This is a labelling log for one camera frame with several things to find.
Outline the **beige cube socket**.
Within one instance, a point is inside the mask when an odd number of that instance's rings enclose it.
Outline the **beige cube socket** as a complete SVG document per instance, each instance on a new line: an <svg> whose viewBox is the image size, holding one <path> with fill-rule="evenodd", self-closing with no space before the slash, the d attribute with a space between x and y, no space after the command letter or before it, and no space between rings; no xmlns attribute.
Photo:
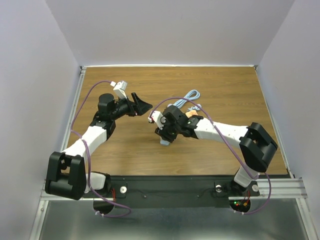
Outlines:
<svg viewBox="0 0 320 240"><path fill-rule="evenodd" d="M185 115L186 115L188 118L190 118L190 117L192 117L192 116L197 116L198 113L197 113L196 110L191 110L191 111L186 112Z"/></svg>

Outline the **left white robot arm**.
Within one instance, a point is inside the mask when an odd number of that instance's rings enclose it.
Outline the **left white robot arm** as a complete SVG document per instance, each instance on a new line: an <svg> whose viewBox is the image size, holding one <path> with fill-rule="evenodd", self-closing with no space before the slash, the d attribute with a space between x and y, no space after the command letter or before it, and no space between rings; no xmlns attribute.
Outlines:
<svg viewBox="0 0 320 240"><path fill-rule="evenodd" d="M111 93L98 98L97 112L86 132L62 152L53 152L48 161L45 192L50 195L79 200L94 190L100 197L111 193L110 176L91 172L89 160L92 153L113 134L116 120L123 117L142 116L152 109L152 104L131 93L133 100L115 100Z"/></svg>

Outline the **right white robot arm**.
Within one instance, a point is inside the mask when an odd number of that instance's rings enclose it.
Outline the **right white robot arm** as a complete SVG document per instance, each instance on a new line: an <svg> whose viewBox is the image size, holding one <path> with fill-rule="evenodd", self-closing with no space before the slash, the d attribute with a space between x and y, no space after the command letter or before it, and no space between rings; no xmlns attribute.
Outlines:
<svg viewBox="0 0 320 240"><path fill-rule="evenodd" d="M155 133L163 145L171 144L178 135L182 135L225 143L231 151L240 149L243 155L241 166L230 182L231 192L235 195L242 195L260 173L267 171L278 149L276 141L256 122L249 126L214 122L200 115L188 116L174 105L162 112L153 111L148 121L157 125Z"/></svg>

